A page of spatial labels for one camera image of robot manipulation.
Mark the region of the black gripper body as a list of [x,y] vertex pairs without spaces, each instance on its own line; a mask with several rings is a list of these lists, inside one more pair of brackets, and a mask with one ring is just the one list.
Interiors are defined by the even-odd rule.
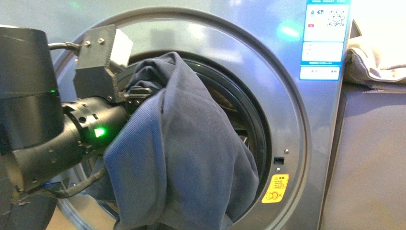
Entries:
[[129,115],[134,113],[143,102],[156,94],[154,78],[146,72],[135,75],[123,72],[116,76],[118,89],[124,95],[124,100],[116,104],[123,107]]

